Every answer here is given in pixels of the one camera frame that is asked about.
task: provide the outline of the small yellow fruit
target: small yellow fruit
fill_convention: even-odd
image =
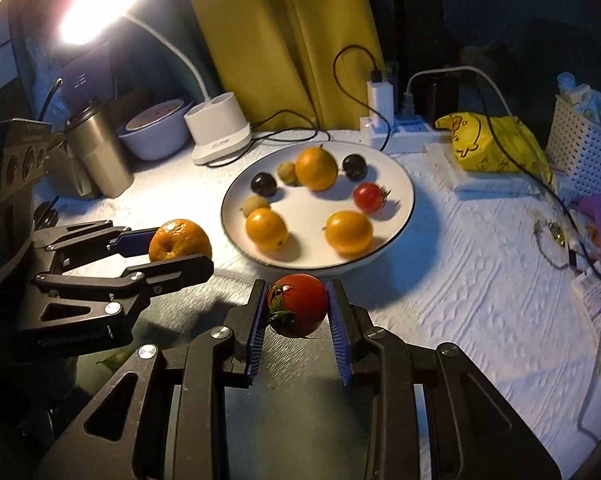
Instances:
[[[362,253],[371,245],[374,229],[371,222],[357,211],[339,211],[327,220],[327,243],[341,254]]]
[[[276,171],[280,178],[288,186],[298,186],[298,177],[296,176],[296,165],[293,162],[283,162]]]
[[[149,243],[149,260],[152,262],[191,254],[204,254],[212,259],[209,237],[191,220],[179,218],[163,224]]]
[[[296,175],[303,186],[312,191],[324,191],[335,184],[338,163],[322,146],[307,148],[296,161]]]
[[[240,210],[243,212],[245,218],[247,218],[249,215],[251,215],[251,213],[256,211],[256,209],[260,209],[261,207],[269,209],[269,200],[267,200],[264,196],[251,195],[251,197],[247,198],[243,202],[243,206],[240,208]]]
[[[280,215],[266,208],[252,211],[245,222],[245,228],[247,236],[261,251],[280,249],[290,235]]]

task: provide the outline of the black cable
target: black cable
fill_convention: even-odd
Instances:
[[[268,123],[269,121],[271,121],[272,119],[275,119],[276,117],[278,117],[281,114],[292,114],[295,115],[296,117],[307,121],[309,124],[311,124],[312,126],[314,126],[314,123],[309,120],[307,117],[305,117],[303,114],[299,114],[298,112],[295,112],[294,110],[287,110],[286,108],[283,110],[278,110],[276,113],[274,113],[273,115],[270,115],[269,117],[267,117],[266,119],[263,119],[262,121],[257,121],[254,124],[252,124],[252,128],[258,128],[259,126],[262,126],[264,123]]]
[[[60,88],[61,85],[62,85],[62,78],[59,77],[58,79],[56,79],[56,82],[52,85],[52,88],[50,88],[50,91],[47,94],[47,98],[45,99],[45,102],[42,104],[42,108],[40,109],[40,114],[38,115],[39,121],[42,121],[45,118],[45,114],[47,113],[47,108],[50,107],[50,104],[52,103],[52,99],[56,95],[56,92],[58,91],[58,89]]]
[[[569,208],[563,203],[562,200],[560,200],[558,195],[556,195],[554,193],[554,190],[551,189],[547,184],[545,184],[541,179],[536,177],[536,175],[532,174],[531,172],[529,172],[525,168],[523,168],[516,160],[514,160],[514,158],[507,152],[507,150],[504,149],[503,145],[500,143],[500,140],[498,139],[498,137],[496,137],[496,134],[493,130],[493,126],[491,125],[491,116],[489,115],[489,111],[487,110],[487,102],[485,101],[485,97],[480,90],[480,86],[476,83],[475,87],[478,90],[478,95],[480,97],[480,101],[482,102],[483,110],[485,111],[485,117],[487,118],[487,123],[489,124],[489,129],[491,130],[491,136],[493,137],[493,140],[495,141],[496,145],[498,145],[498,147],[504,153],[504,155],[510,161],[512,161],[514,166],[516,166],[520,171],[522,171],[522,173],[525,173],[528,177],[533,179],[534,182],[536,182],[542,189],[544,189],[546,192],[549,193],[549,195],[560,206],[564,215],[569,219],[569,223],[571,224],[571,227],[573,227],[573,229],[577,233],[578,228],[576,227],[575,221],[573,220],[573,217],[571,216],[571,212],[569,211]],[[594,275],[601,281],[601,273],[598,272],[598,269],[596,269],[596,267],[594,267],[593,261],[592,261],[591,257],[589,256],[589,253],[587,252],[587,249],[585,248],[583,242],[581,240],[578,240],[578,242],[580,244],[581,250],[583,251],[583,255],[587,259],[587,264],[593,271]],[[595,387],[596,378],[598,376],[598,369],[600,366],[600,358],[601,358],[601,332],[600,332],[600,340],[599,340],[599,344],[598,344],[598,349],[596,350],[596,358],[595,358],[595,362],[593,365],[593,370],[591,372],[591,379],[589,380],[589,386],[587,387],[587,392],[585,393],[585,396],[584,396],[583,405],[581,406],[580,412],[578,414],[578,418],[576,420],[576,428],[578,429],[578,431],[580,431],[583,435],[589,437],[596,444],[598,444],[600,442],[598,435],[593,433],[591,430],[588,430],[587,428],[585,428],[583,426],[583,420],[584,420],[584,414],[586,413],[587,407],[589,406],[589,403],[591,402],[591,396],[593,395],[593,389]]]
[[[487,118],[487,123],[489,124],[489,129],[491,130],[491,136],[493,137],[493,140],[496,143],[496,145],[498,146],[498,148],[500,148],[501,152],[504,153],[504,155],[514,164],[514,166],[516,168],[518,168],[519,171],[521,171],[522,173],[526,174],[536,184],[538,184],[538,186],[540,186],[544,191],[546,191],[551,196],[551,198],[554,199],[554,201],[558,204],[558,206],[562,210],[562,212],[565,215],[565,217],[569,220],[569,223],[571,224],[571,227],[573,228],[573,230],[577,233],[578,232],[578,227],[576,226],[576,222],[573,220],[573,217],[571,216],[571,212],[569,211],[569,208],[563,203],[562,200],[560,200],[560,197],[554,192],[554,190],[551,189],[547,184],[545,184],[540,178],[538,178],[532,172],[528,171],[526,168],[523,168],[507,152],[507,150],[504,149],[503,145],[501,144],[501,142],[498,139],[498,137],[496,137],[496,134],[495,134],[495,132],[493,130],[493,126],[491,124],[491,116],[489,115],[489,111],[487,109],[487,102],[485,101],[485,97],[484,97],[483,93],[480,90],[480,86],[476,83],[475,87],[478,90],[478,95],[480,97],[480,101],[482,102],[483,110],[485,111],[485,117]],[[583,255],[584,255],[585,259],[587,260],[587,264],[591,267],[591,270],[593,271],[593,273],[596,276],[596,278],[598,278],[601,281],[601,273],[598,271],[598,269],[596,269],[596,267],[594,267],[594,265],[593,265],[594,262],[591,259],[591,257],[589,256],[589,253],[587,252],[587,249],[585,248],[583,242],[581,240],[578,240],[578,244],[580,245],[581,251],[583,252]]]
[[[336,81],[336,84],[338,85],[338,88],[341,89],[341,91],[347,96],[349,97],[349,99],[353,100],[354,102],[358,103],[360,106],[363,106],[365,108],[367,108],[367,110],[369,110],[370,112],[376,114],[378,117],[380,117],[383,121],[385,121],[385,124],[387,125],[387,137],[385,137],[385,142],[383,142],[382,146],[380,147],[380,151],[382,152],[383,150],[385,150],[385,148],[387,147],[387,143],[389,142],[389,137],[391,135],[391,124],[389,124],[389,121],[387,120],[387,118],[381,114],[378,110],[375,110],[374,108],[372,108],[371,106],[369,106],[368,104],[360,101],[359,99],[356,99],[356,97],[354,97],[353,95],[351,95],[349,92],[347,92],[344,88],[343,85],[341,85],[340,80],[338,79],[338,74],[336,73],[336,64],[338,63],[338,60],[344,56],[344,54],[346,54],[347,52],[351,51],[351,50],[362,50],[363,52],[366,52],[367,55],[369,56],[369,58],[371,59],[371,62],[374,65],[374,70],[378,70],[378,65],[376,64],[376,60],[374,59],[373,54],[369,51],[368,48],[362,46],[362,45],[356,45],[356,44],[352,44],[352,45],[348,45],[345,48],[343,48],[338,54],[336,54],[336,57],[333,58],[333,78]]]
[[[261,137],[256,137],[255,139],[252,139],[249,144],[247,144],[245,146],[245,148],[243,149],[242,152],[240,152],[238,155],[236,155],[234,158],[232,158],[231,160],[226,160],[224,162],[219,162],[218,164],[207,164],[206,166],[208,168],[212,168],[212,169],[216,169],[216,168],[225,168],[227,166],[230,166],[231,164],[234,164],[234,162],[240,160],[241,158],[243,158],[245,155],[247,155],[247,153],[249,153],[251,151],[251,149],[257,145],[260,142],[263,142],[263,140],[272,140],[273,142],[307,142],[308,140],[313,140],[316,138],[317,134],[319,132],[324,133],[325,135],[327,135],[327,141],[331,140],[331,134],[329,132],[327,132],[326,130],[319,130],[317,129],[314,124],[309,121],[309,123],[312,125],[311,128],[299,128],[299,127],[293,127],[293,128],[285,128],[283,130],[277,130],[275,132],[266,134],[264,136]],[[298,131],[298,130],[311,130],[313,131],[313,134],[310,135],[309,137],[305,137],[303,139],[274,139],[272,138],[273,136],[276,136],[278,134],[283,134],[285,132],[294,132],[294,131]]]

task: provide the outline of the yellow plastic bag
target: yellow plastic bag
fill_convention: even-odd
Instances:
[[[519,118],[492,117],[491,125],[503,148],[523,168],[551,181],[551,170],[532,132]],[[459,112],[436,121],[436,128],[451,131],[456,159],[466,171],[517,173],[519,170],[493,140],[487,117],[472,112]]]

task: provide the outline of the white charger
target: white charger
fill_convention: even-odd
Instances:
[[[367,81],[367,104],[389,121],[390,128],[394,127],[394,87],[391,83]],[[385,121],[378,114],[372,111],[369,113],[374,131],[377,134],[386,134],[387,124]]]

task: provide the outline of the plate rim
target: plate rim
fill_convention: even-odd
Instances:
[[[227,195],[229,193],[229,190],[231,190],[231,187],[234,185],[234,182],[237,181],[242,176],[242,174],[244,174],[252,166],[258,164],[261,160],[264,160],[265,158],[268,158],[269,156],[275,155],[278,152],[282,152],[282,150],[288,150],[290,148],[294,148],[295,146],[298,146],[298,144],[302,144],[304,146],[309,146],[311,144],[322,145],[322,144],[328,144],[330,142],[337,142],[339,144],[351,144],[353,146],[358,146],[358,147],[364,146],[365,148],[369,148],[370,150],[374,150],[378,153],[381,153],[382,155],[385,155],[388,158],[391,158],[393,160],[393,162],[395,162],[400,167],[400,169],[405,172],[405,175],[407,175],[407,180],[409,181],[409,184],[411,186],[411,193],[413,194],[413,204],[411,206],[411,211],[409,212],[409,216],[407,217],[407,220],[405,220],[405,223],[402,225],[402,227],[398,230],[398,232],[394,236],[392,236],[388,241],[386,241],[384,244],[382,244],[378,249],[372,251],[371,253],[365,254],[364,256],[361,256],[360,258],[356,258],[354,260],[349,260],[348,262],[343,262],[341,264],[335,264],[335,265],[323,266],[323,267],[308,267],[305,269],[293,269],[293,268],[289,268],[289,267],[279,266],[276,264],[271,264],[268,262],[263,262],[262,260],[251,256],[251,254],[247,254],[242,248],[240,248],[236,243],[234,243],[234,240],[232,240],[231,236],[229,236],[229,233],[227,232],[227,229],[225,228],[225,222],[223,222],[223,218],[222,218],[222,212],[224,210],[225,202],[227,200]],[[267,155],[261,156],[261,158],[259,158],[258,160],[253,161],[243,171],[241,171],[240,173],[238,173],[238,175],[236,175],[234,180],[232,180],[231,184],[229,184],[229,187],[227,188],[225,194],[223,195],[222,202],[220,203],[220,225],[222,226],[223,233],[225,234],[225,236],[227,237],[229,242],[236,248],[236,250],[240,254],[242,254],[248,260],[256,262],[257,264],[260,264],[262,266],[268,267],[269,269],[277,269],[277,270],[283,270],[283,271],[290,270],[293,272],[302,272],[302,271],[311,272],[312,270],[321,271],[321,270],[339,269],[341,267],[346,267],[346,266],[350,266],[350,265],[356,264],[358,262],[361,262],[361,261],[367,259],[368,257],[373,256],[373,254],[376,254],[379,251],[382,251],[391,242],[396,240],[403,233],[403,231],[405,230],[405,228],[411,221],[411,217],[413,216],[413,210],[416,208],[416,190],[413,185],[413,180],[411,179],[411,175],[407,172],[407,168],[405,168],[401,163],[399,163],[394,158],[390,157],[387,153],[381,152],[380,150],[375,150],[371,146],[367,146],[366,144],[361,144],[360,142],[351,142],[350,140],[310,140],[310,141],[305,141],[305,142],[299,141],[298,144],[292,144],[291,146],[283,146],[280,150],[276,150],[274,152],[268,153]]]

